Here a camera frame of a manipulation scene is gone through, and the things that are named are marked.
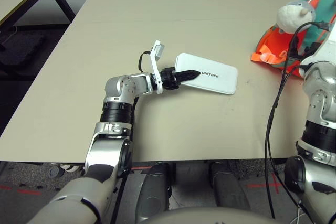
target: wire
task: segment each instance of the wire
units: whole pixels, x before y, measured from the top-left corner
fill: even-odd
[[[9,35],[9,37],[7,39],[5,39],[3,42],[1,42],[1,44],[6,43],[7,41],[9,41],[9,39],[15,35],[17,33],[17,26],[15,26],[15,32],[13,32],[11,35]]]
[[[121,197],[122,197],[122,194],[123,194],[124,189],[125,189],[126,181],[127,181],[127,175],[124,176],[122,181],[121,181],[119,192],[118,192],[118,195],[117,195],[117,199],[115,201],[116,204],[114,205],[114,210],[113,210],[113,214],[112,214],[110,224],[115,224],[115,222],[117,220],[118,211],[119,211],[120,202],[121,202]]]
[[[150,55],[150,54],[151,54],[150,51],[145,51],[145,52],[143,52],[143,53],[140,55],[139,63],[138,63],[138,69],[139,69],[139,71],[142,72],[142,73],[143,73],[143,71],[142,71],[142,67],[141,67],[142,56],[143,56],[143,55]]]
[[[278,106],[278,101],[280,99],[280,95],[283,91],[283,88],[285,87],[285,84],[287,82],[287,80],[289,79],[289,77],[292,75],[292,73],[299,67],[301,66],[295,66],[293,67],[289,73],[287,74],[286,70],[287,70],[287,64],[288,64],[288,60],[290,58],[290,55],[293,53],[297,54],[297,43],[298,43],[298,38],[297,38],[297,34],[301,31],[301,29],[303,27],[305,27],[306,25],[315,25],[318,28],[322,28],[325,30],[330,29],[330,26],[328,23],[326,22],[307,22],[302,24],[301,26],[299,26],[299,28],[295,31],[295,33],[293,34],[293,37],[289,43],[289,47],[288,47],[288,52],[286,55],[286,60],[285,60],[285,64],[283,66],[283,72],[282,72],[282,76],[281,76],[281,83],[280,83],[280,87],[278,90],[278,94],[274,100],[269,118],[268,118],[268,122],[267,122],[267,128],[266,128],[266,136],[265,136],[265,155],[264,155],[264,170],[265,170],[265,182],[266,182],[266,191],[267,191],[267,197],[268,197],[268,203],[269,203],[269,208],[270,208],[270,212],[272,215],[272,218],[275,219],[275,214],[274,214],[274,208],[273,208],[273,203],[272,203],[272,197],[271,197],[271,193],[270,193],[270,189],[269,189],[269,181],[268,181],[268,164],[267,164],[267,153],[269,154],[269,158],[270,158],[270,162],[271,162],[271,166],[272,169],[276,175],[276,177],[278,178],[278,180],[280,181],[281,185],[284,187],[286,193],[288,194],[288,196],[290,197],[290,199],[293,201],[293,203],[295,204],[296,207],[299,207],[299,204],[295,201],[295,199],[292,197],[291,193],[289,192],[288,188],[286,187],[286,185],[282,182],[276,167],[274,165],[273,162],[273,158],[271,155],[271,151],[270,151],[270,140],[269,140],[269,136],[270,136],[270,130],[272,127],[272,123],[273,123],[273,118],[274,118],[274,113],[275,113],[275,109]]]
[[[299,215],[299,218],[302,217],[302,216],[304,216],[305,214],[306,214],[306,213],[302,213],[302,214],[300,214],[300,215]],[[292,224],[294,221],[298,220],[299,218],[298,218],[297,216],[295,216],[295,218],[292,219],[291,222],[290,222],[289,224]]]

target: red tape mark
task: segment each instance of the red tape mark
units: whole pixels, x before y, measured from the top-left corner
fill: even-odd
[[[281,187],[282,184],[280,183],[270,183],[269,187]],[[266,187],[266,184],[249,184],[246,185],[247,188],[262,188],[262,187]]]
[[[11,188],[9,186],[2,186],[2,185],[0,185],[0,190],[10,191]]]
[[[16,191],[20,194],[33,194],[33,195],[40,195],[41,194],[40,191],[21,190],[21,189],[17,189]]]
[[[277,180],[275,179],[274,173],[272,173],[272,177],[273,177],[274,184],[275,184],[275,191],[277,192],[277,194],[279,194],[279,187],[277,186]]]
[[[132,167],[132,170],[147,170],[150,168],[152,168],[152,166]]]
[[[3,185],[0,185],[0,190],[11,191],[12,188],[9,187],[9,186],[3,186]],[[40,192],[40,191],[32,191],[32,190],[21,190],[21,189],[17,189],[16,192],[19,193],[19,194],[41,195],[41,192]]]

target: beige table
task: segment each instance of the beige table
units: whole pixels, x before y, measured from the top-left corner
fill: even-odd
[[[1,136],[0,159],[84,162],[105,82],[138,72],[140,53],[156,39],[166,45],[160,69],[189,52],[237,67],[237,91],[181,87],[141,98],[134,160],[262,158],[280,73],[249,55],[287,1],[87,0]],[[273,157],[295,152],[307,105],[292,78],[271,132]]]

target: backpack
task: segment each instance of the backpack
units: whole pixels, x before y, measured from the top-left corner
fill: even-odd
[[[336,0],[305,0],[316,11],[315,21],[335,22]],[[305,57],[313,52],[323,43],[327,31],[310,26],[298,34],[298,59],[289,59],[286,67],[287,72],[294,66],[299,65]],[[289,43],[293,34],[284,33],[277,24],[270,27],[260,39],[256,51],[251,55],[251,61],[265,62],[275,68],[283,69],[286,60]],[[293,74],[300,77],[299,69]]]

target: unitree logo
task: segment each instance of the unitree logo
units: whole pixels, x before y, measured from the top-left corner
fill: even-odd
[[[205,76],[210,76],[210,77],[215,77],[215,78],[218,78],[218,75],[217,74],[213,74],[213,73],[207,73],[207,72],[202,72],[202,74],[204,74]]]

